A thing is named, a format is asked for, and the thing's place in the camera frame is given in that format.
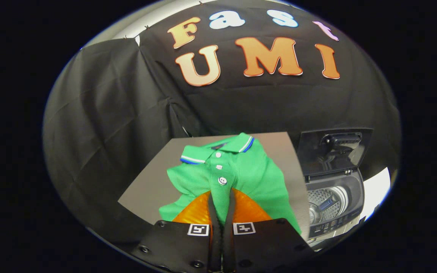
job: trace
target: orange letter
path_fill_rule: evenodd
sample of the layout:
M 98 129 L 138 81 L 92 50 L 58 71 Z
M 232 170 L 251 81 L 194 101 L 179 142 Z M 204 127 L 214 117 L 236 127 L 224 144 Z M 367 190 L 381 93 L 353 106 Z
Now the orange letter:
M 293 39 L 280 37 L 274 39 L 272 48 L 269 50 L 256 38 L 237 39 L 236 45 L 242 47 L 246 57 L 247 69 L 244 70 L 244 76 L 255 77 L 264 74 L 264 69 L 259 67 L 258 61 L 261 62 L 269 74 L 274 74 L 279 59 L 281 59 L 279 73 L 293 76 L 301 75 L 303 70 L 296 59 L 295 44 L 296 42 Z
M 177 49 L 180 46 L 193 41 L 195 36 L 194 35 L 189 36 L 188 33 L 196 32 L 196 26 L 194 23 L 198 23 L 198 22 L 200 22 L 200 18 L 193 17 L 181 24 L 177 24 L 176 26 L 173 26 L 168 30 L 168 33 L 171 33 L 173 38 L 175 39 L 175 45 L 173 45 L 174 49 Z
M 219 61 L 217 60 L 217 54 L 215 53 L 218 48 L 219 47 L 216 45 L 209 45 L 208 47 L 198 50 L 201 55 L 205 56 L 205 60 L 208 64 L 209 72 L 204 76 L 196 73 L 195 65 L 193 64 L 192 60 L 195 54 L 187 53 L 177 57 L 175 62 L 180 65 L 183 77 L 189 85 L 209 85 L 220 77 L 220 65 Z
M 336 70 L 335 59 L 333 58 L 333 49 L 326 45 L 316 44 L 315 48 L 321 52 L 321 57 L 323 57 L 323 76 L 328 79 L 338 80 L 340 78 L 340 74 Z

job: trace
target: blue collar stripe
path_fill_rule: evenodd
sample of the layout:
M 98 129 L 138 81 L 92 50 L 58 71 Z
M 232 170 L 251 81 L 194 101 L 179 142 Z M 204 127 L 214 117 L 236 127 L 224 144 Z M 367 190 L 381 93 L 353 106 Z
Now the blue collar stripe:
M 246 144 L 239 150 L 239 152 L 244 152 L 244 149 L 246 149 L 250 143 L 252 142 L 253 137 L 249 137 L 249 139 L 247 140 Z
M 246 147 L 246 149 L 243 152 L 247 152 L 247 150 L 252 146 L 252 143 L 254 142 L 254 138 L 250 141 L 249 145 Z
M 191 162 L 191 161 L 188 161 L 187 159 L 183 159 L 183 158 L 181 158 L 180 161 L 182 161 L 182 162 L 184 162 L 184 163 L 188 163 L 188 164 L 193 164 L 193 165 L 198 165 L 198 164 L 200 164 L 200 163 L 197 163 L 197 162 Z
M 191 162 L 197 163 L 197 164 L 205 163 L 205 160 L 194 159 L 194 158 L 191 158 L 191 157 L 185 157 L 184 155 L 182 155 L 182 159 L 185 159 L 186 161 L 191 161 Z

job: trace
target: white button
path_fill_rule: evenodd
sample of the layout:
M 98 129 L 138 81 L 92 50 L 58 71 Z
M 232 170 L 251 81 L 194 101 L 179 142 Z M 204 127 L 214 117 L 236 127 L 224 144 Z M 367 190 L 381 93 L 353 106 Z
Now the white button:
M 221 177 L 221 178 L 219 178 L 218 180 L 219 180 L 218 182 L 219 182 L 221 185 L 225 185 L 225 184 L 227 183 L 227 179 L 225 179 L 225 177 Z

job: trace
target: washing machine lid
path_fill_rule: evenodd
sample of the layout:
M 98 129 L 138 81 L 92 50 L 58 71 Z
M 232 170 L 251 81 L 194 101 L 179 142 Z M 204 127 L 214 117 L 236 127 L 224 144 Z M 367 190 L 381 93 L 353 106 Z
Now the washing machine lid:
M 302 132 L 297 149 L 305 176 L 356 169 L 366 154 L 373 129 L 348 128 Z

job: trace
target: black cloth backdrop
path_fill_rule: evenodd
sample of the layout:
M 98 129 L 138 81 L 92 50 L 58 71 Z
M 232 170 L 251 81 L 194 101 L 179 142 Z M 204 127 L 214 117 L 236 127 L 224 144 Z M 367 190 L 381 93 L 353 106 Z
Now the black cloth backdrop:
M 299 26 L 275 24 L 269 9 L 293 15 Z M 224 10 L 246 23 L 211 29 L 208 17 Z M 195 39 L 175 50 L 167 31 L 191 17 L 201 18 Z M 78 220 L 110 242 L 136 242 L 151 227 L 118 199 L 172 138 L 287 131 L 297 145 L 302 131 L 369 127 L 364 178 L 399 168 L 401 125 L 390 86 L 366 52 L 328 22 L 274 2 L 218 0 L 167 17 L 139 36 L 140 45 L 127 38 L 80 50 L 58 77 L 44 116 L 44 152 L 56 190 Z M 303 74 L 245 77 L 244 53 L 234 44 L 244 37 L 269 48 L 274 38 L 293 38 Z M 340 79 L 321 74 L 317 43 L 335 50 Z M 191 86 L 175 59 L 193 52 L 196 71 L 206 74 L 198 50 L 208 45 L 218 46 L 220 78 Z

